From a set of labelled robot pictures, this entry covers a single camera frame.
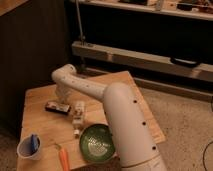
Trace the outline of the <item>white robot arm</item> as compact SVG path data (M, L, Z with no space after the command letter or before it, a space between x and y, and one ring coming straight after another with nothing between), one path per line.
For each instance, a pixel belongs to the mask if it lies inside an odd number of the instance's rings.
M103 104L122 171L167 171L131 87L122 82L102 84L74 75L75 67L66 64L52 72L57 96L67 99L69 88L93 97Z

